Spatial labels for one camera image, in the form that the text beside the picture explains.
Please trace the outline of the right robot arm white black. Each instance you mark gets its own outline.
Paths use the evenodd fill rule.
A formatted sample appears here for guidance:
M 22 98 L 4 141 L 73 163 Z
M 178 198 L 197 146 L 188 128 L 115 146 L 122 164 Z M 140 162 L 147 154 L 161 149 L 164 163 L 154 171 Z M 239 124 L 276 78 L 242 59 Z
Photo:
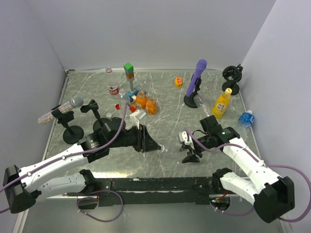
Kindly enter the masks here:
M 178 134 L 182 148 L 188 150 L 184 163 L 198 163 L 203 151 L 221 150 L 245 173 L 247 179 L 229 168 L 213 174 L 212 188 L 217 193 L 231 191 L 251 203 L 258 216 L 266 223 L 286 214 L 295 207 L 294 183 L 272 171 L 245 144 L 232 128 L 223 128 L 215 116 L 200 120 L 205 135 L 194 138 L 189 131 Z

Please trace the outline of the clear plastic bottle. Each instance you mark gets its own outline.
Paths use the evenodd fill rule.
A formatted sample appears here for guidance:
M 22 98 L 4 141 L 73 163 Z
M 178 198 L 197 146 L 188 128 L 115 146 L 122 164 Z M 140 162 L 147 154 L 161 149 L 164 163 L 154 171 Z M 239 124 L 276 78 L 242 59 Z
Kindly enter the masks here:
M 201 109 L 205 114 L 206 116 L 210 116 L 211 113 L 210 113 L 210 109 L 207 105 L 207 101 L 204 99 L 204 97 L 202 97 L 200 94 L 197 94 L 194 98 L 193 98 L 196 106 Z

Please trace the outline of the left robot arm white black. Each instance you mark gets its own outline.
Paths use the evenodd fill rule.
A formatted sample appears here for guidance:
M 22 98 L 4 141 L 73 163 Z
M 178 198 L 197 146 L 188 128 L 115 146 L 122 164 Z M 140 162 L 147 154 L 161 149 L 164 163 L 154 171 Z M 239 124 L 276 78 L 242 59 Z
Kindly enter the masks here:
M 67 192 L 91 195 L 96 182 L 90 171 L 82 170 L 66 177 L 59 174 L 99 160 L 111 148 L 133 147 L 142 153 L 164 150 L 163 145 L 151 138 L 146 126 L 136 123 L 128 130 L 125 126 L 121 118 L 107 119 L 101 128 L 47 160 L 22 168 L 7 167 L 1 191 L 5 192 L 8 210 L 17 214 L 39 200 Z

